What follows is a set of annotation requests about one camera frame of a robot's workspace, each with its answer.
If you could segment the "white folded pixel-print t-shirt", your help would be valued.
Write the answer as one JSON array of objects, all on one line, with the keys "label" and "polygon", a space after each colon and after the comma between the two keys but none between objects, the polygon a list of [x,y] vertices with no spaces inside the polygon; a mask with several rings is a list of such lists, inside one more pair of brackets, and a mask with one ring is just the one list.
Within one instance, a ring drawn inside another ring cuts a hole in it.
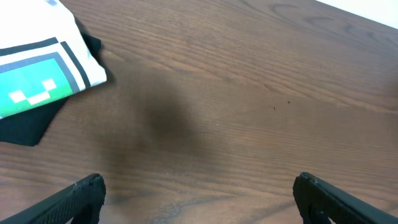
[{"label": "white folded pixel-print t-shirt", "polygon": [[1,0],[1,117],[107,80],[60,1]]}]

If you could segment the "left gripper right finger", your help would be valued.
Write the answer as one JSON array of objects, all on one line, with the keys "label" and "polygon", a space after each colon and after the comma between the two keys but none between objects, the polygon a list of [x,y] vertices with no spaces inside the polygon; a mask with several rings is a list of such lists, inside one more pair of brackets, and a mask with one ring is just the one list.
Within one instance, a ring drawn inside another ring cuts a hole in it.
[{"label": "left gripper right finger", "polygon": [[397,217],[308,172],[302,172],[295,178],[293,195],[304,224],[397,223]]}]

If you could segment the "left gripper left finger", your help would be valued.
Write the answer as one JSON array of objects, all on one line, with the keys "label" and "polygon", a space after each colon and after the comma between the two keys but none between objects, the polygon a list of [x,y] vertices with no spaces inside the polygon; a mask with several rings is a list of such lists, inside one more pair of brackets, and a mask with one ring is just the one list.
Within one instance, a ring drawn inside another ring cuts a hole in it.
[{"label": "left gripper left finger", "polygon": [[1,224],[98,224],[105,195],[103,177],[91,174]]}]

